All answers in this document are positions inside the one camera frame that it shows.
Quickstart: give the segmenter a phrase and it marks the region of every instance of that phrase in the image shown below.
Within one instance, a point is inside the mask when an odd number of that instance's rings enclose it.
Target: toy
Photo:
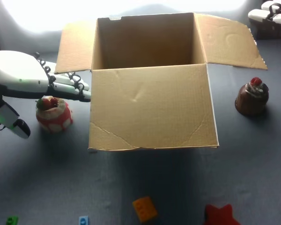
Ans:
[[[9,217],[7,218],[6,225],[17,225],[18,220],[18,217]]]
[[[235,108],[243,115],[258,115],[268,101],[268,87],[258,77],[243,85],[235,100]]]
[[[135,200],[133,206],[141,223],[157,217],[157,211],[148,196]]]
[[[205,207],[206,220],[204,225],[240,225],[232,215],[232,206],[230,204],[218,209],[213,205]]]
[[[30,136],[25,121],[3,96],[39,99],[54,96],[90,102],[89,86],[76,73],[55,75],[55,63],[46,62],[39,53],[36,56],[0,51],[0,124],[22,138]]]
[[[79,224],[78,225],[90,225],[89,217],[88,216],[79,217]]]
[[[48,102],[48,106],[43,106],[44,102]],[[37,121],[50,133],[64,131],[73,123],[73,113],[68,103],[61,98],[49,96],[38,100],[37,106],[40,107],[36,112]]]

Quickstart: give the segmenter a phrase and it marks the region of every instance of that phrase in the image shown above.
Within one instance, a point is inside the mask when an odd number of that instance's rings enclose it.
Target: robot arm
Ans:
[[[0,51],[0,125],[22,138],[30,129],[2,96],[14,98],[58,98],[90,102],[89,86],[75,73],[54,75],[55,63],[45,62],[37,53],[32,57],[22,52]]]

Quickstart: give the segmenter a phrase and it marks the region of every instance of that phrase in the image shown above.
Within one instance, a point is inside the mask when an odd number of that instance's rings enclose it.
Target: cardboard box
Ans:
[[[55,73],[92,71],[90,148],[216,147],[207,63],[267,69],[245,25],[180,13],[69,24]]]

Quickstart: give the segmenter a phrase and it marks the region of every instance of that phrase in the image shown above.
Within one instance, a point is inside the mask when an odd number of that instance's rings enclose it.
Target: chocolate cake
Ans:
[[[254,116],[263,112],[268,101],[268,87],[258,77],[239,90],[235,108],[243,115]]]

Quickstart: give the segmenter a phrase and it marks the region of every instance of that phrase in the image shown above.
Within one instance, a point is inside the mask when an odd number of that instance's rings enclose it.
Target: orange block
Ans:
[[[157,216],[157,211],[148,196],[135,200],[133,206],[141,223],[147,222]]]

